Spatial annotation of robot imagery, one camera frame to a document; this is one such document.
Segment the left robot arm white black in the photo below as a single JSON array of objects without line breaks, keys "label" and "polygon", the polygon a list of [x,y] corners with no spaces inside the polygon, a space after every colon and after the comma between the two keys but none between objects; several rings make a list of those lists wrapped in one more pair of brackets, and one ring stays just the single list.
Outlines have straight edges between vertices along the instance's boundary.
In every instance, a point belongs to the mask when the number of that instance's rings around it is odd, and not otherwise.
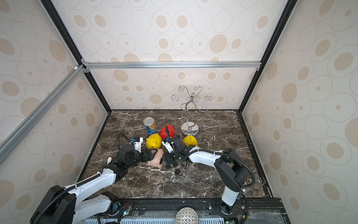
[{"label": "left robot arm white black", "polygon": [[91,216],[107,213],[115,216],[124,208],[119,198],[106,193],[90,199],[89,196],[121,180],[128,169],[140,162],[152,161],[157,149],[125,144],[104,169],[95,175],[66,187],[52,187],[31,217],[32,224],[75,224]]}]

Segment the red piggy bank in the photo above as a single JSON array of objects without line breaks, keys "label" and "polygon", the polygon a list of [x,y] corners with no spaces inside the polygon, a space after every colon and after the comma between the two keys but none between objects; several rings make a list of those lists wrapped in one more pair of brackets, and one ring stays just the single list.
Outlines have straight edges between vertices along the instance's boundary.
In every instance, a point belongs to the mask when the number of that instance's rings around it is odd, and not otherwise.
[{"label": "red piggy bank", "polygon": [[162,129],[160,131],[160,136],[163,140],[166,139],[168,137],[168,135],[170,136],[170,138],[173,138],[175,135],[174,127],[169,124],[162,127]]}]

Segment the pink piggy bank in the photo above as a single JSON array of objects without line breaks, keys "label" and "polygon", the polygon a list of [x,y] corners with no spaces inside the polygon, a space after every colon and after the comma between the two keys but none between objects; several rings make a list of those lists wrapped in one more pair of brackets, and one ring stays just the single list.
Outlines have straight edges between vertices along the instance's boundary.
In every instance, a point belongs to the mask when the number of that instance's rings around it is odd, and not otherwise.
[{"label": "pink piggy bank", "polygon": [[155,168],[162,168],[162,165],[160,163],[162,157],[163,157],[164,151],[159,148],[157,153],[155,154],[154,158],[151,161],[148,161],[147,164],[149,166],[155,167]]}]

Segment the yellow piggy bank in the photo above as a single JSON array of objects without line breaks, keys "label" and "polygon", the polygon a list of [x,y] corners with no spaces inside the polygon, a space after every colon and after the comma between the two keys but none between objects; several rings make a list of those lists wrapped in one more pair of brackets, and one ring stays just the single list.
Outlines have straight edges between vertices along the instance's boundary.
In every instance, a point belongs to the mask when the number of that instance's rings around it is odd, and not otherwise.
[{"label": "yellow piggy bank", "polygon": [[146,147],[151,150],[159,149],[162,144],[162,138],[158,133],[150,135],[146,139]]},{"label": "yellow piggy bank", "polygon": [[189,145],[198,146],[196,138],[192,135],[188,135],[183,139],[183,143],[188,147]]}]

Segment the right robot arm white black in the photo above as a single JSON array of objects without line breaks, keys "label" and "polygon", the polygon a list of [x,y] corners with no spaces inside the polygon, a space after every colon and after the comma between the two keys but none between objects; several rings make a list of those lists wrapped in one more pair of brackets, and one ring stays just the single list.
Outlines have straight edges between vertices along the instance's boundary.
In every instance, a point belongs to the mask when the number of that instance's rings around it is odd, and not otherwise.
[{"label": "right robot arm white black", "polygon": [[196,145],[186,145],[179,138],[174,140],[167,138],[162,144],[167,149],[167,154],[177,162],[200,163],[217,170],[225,184],[221,196],[222,209],[232,210],[243,190],[256,184],[253,171],[231,148],[212,151]]}]

